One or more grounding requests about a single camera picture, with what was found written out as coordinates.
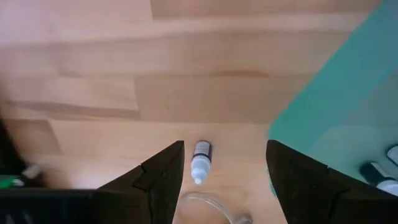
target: clear plastic tube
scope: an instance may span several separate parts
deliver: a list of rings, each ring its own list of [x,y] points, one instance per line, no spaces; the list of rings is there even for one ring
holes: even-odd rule
[[[201,200],[219,210],[229,221],[230,224],[252,224],[253,220],[249,214],[234,217],[231,212],[226,209],[225,206],[217,202],[215,199],[209,197],[206,194],[198,192],[190,192],[181,197],[181,200]]]

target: wooden floor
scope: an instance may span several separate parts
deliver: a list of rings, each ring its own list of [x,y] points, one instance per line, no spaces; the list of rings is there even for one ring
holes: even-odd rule
[[[0,0],[0,114],[52,187],[99,187],[182,139],[183,192],[285,223],[269,191],[268,127],[377,4]],[[215,151],[196,186],[200,139]],[[190,205],[176,222],[224,222]]]

